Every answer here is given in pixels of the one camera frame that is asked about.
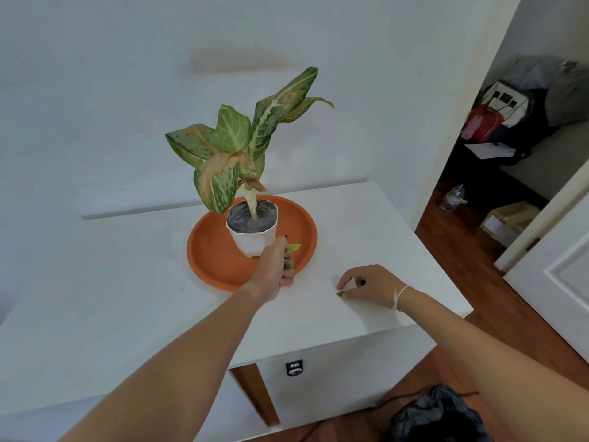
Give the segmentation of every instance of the door frame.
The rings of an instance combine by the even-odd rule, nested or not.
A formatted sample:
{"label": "door frame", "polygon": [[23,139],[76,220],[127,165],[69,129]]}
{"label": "door frame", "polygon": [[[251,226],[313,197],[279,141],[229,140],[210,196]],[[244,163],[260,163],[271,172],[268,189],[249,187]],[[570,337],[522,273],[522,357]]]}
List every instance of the door frame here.
{"label": "door frame", "polygon": [[589,193],[589,160],[541,210],[540,214],[495,261],[495,266],[508,273],[535,243],[539,242],[575,205]]}

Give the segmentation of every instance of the bracelet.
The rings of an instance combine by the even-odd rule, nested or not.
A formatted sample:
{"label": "bracelet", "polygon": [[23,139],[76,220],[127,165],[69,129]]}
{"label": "bracelet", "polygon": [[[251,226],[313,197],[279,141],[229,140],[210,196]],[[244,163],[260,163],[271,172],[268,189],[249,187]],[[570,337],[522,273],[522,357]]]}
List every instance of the bracelet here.
{"label": "bracelet", "polygon": [[399,301],[399,298],[401,297],[401,293],[403,293],[407,287],[409,287],[409,286],[406,285],[401,289],[401,291],[399,293],[395,293],[395,295],[394,295],[395,303],[393,304],[393,310],[399,310],[397,308],[397,302]]}

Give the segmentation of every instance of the terracotta plant saucer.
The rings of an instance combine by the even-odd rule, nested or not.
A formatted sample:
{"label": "terracotta plant saucer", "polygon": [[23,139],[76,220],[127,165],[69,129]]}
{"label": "terracotta plant saucer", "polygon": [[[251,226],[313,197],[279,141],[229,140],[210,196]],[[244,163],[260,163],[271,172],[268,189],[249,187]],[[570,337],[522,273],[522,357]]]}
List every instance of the terracotta plant saucer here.
{"label": "terracotta plant saucer", "polygon": [[[299,273],[317,246],[317,228],[313,218],[294,201],[265,195],[258,195],[257,198],[270,200],[278,207],[276,236],[288,236],[290,243],[300,244],[299,250],[294,253],[294,271]],[[233,204],[243,199],[235,199]],[[250,279],[259,258],[247,258],[237,249],[225,227],[226,221],[227,213],[205,214],[188,237],[186,255],[192,271],[203,282],[220,290],[234,292]]]}

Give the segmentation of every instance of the white pot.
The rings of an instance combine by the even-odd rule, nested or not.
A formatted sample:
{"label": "white pot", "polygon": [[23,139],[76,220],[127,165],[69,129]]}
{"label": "white pot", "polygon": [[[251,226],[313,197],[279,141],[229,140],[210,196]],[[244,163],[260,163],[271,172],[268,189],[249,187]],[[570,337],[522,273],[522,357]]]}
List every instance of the white pot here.
{"label": "white pot", "polygon": [[266,248],[268,245],[271,245],[276,238],[276,225],[278,225],[278,207],[276,206],[276,223],[269,228],[268,230],[262,233],[237,233],[231,228],[227,222],[225,222],[225,226],[231,233],[233,240],[235,240],[235,244],[239,248],[244,256],[247,258],[257,258],[260,256],[261,252]]}

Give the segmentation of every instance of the black plastic bag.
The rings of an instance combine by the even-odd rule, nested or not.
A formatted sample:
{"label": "black plastic bag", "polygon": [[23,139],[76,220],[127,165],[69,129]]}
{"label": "black plastic bag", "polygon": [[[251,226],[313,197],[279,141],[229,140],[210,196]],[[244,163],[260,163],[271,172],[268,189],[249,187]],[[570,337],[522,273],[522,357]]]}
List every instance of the black plastic bag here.
{"label": "black plastic bag", "polygon": [[481,416],[452,388],[433,386],[391,418],[380,442],[490,442]]}

